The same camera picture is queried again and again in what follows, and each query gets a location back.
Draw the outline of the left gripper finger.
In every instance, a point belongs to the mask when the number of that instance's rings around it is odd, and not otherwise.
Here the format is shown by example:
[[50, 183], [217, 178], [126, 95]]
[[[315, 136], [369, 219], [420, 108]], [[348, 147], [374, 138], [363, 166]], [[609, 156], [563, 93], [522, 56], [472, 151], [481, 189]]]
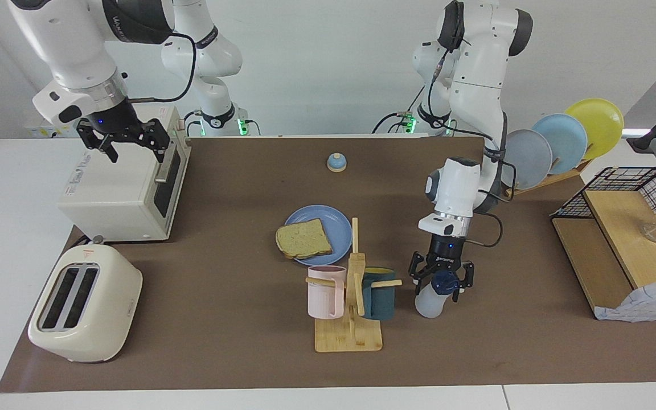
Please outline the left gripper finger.
[[455, 294], [463, 293], [466, 288], [472, 288], [474, 285], [474, 263], [462, 263], [461, 269], [464, 271], [464, 277], [459, 280], [459, 286]]
[[409, 263], [409, 277], [415, 286], [415, 293], [419, 294], [422, 287], [424, 278], [431, 275], [429, 271], [429, 262], [424, 255], [419, 253], [412, 254], [411, 262]]

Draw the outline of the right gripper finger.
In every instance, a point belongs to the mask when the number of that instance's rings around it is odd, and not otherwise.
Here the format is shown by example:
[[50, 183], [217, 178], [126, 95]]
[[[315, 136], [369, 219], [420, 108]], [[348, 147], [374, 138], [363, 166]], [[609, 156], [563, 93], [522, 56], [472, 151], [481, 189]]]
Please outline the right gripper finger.
[[138, 125], [137, 143], [151, 150], [158, 163], [162, 163], [171, 137], [159, 120], [149, 120]]
[[89, 122], [78, 122], [76, 132], [78, 132], [86, 148], [98, 150], [104, 153], [112, 163], [117, 163], [118, 154], [115, 148], [112, 147], [110, 135], [107, 134], [103, 138], [98, 138]]

